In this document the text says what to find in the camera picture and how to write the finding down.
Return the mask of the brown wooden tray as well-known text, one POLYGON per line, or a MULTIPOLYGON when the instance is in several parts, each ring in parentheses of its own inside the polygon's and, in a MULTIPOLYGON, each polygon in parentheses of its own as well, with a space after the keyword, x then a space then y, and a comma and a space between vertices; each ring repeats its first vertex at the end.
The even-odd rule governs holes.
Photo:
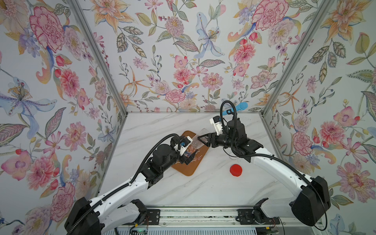
POLYGON ((194 174, 209 149, 206 145, 198 140, 198 137, 204 134, 208 134, 208 132, 209 131, 207 129, 203 128, 197 134, 192 131, 185 131, 183 133, 183 136, 191 137, 193 140, 193 143, 184 153, 184 157, 190 160, 190 163, 182 164, 177 161, 177 163, 172 166, 173 169, 177 170, 185 176, 192 176, 194 174))

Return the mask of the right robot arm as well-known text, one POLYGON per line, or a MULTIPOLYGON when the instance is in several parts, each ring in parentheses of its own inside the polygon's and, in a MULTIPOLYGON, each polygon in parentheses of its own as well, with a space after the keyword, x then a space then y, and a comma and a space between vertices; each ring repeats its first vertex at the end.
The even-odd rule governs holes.
POLYGON ((292 217, 307 226, 315 226, 331 207, 327 181, 299 171, 275 157, 259 142, 247 137, 240 119, 223 125, 219 116, 210 120, 215 132, 197 137, 207 147, 229 148, 234 155, 263 169, 291 193, 290 198, 263 198, 253 206, 254 218, 292 217))

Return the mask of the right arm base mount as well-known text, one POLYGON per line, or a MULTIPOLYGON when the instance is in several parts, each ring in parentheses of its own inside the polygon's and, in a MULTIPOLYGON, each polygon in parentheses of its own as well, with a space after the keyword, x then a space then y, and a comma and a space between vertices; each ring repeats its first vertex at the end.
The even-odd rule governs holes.
POLYGON ((280 220, 278 217, 267 217, 261 210, 261 205, 269 198, 263 198, 254 207, 247 209, 238 209, 236 221, 241 225, 278 225, 280 220))

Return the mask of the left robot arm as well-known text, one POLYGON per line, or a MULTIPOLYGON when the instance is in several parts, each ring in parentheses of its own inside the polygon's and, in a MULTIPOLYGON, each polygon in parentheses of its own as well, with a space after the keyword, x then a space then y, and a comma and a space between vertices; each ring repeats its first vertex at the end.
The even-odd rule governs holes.
POLYGON ((184 153, 192 143, 190 137, 168 135, 167 145, 159 141, 146 155, 133 178, 98 197, 78 199, 65 222, 69 235, 102 235, 124 223, 141 223, 147 208, 136 195, 158 183, 164 172, 180 162, 189 164, 194 156, 184 153))

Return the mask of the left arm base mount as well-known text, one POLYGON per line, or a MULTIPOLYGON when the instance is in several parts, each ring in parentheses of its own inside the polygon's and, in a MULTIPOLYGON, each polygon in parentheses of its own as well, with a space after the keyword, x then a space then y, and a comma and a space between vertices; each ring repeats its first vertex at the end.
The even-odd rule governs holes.
POLYGON ((126 210, 127 214, 135 212, 131 218, 126 218, 122 225, 159 225, 161 210, 160 209, 148 209, 145 204, 139 200, 132 200, 127 206, 121 206, 120 209, 129 208, 126 210))

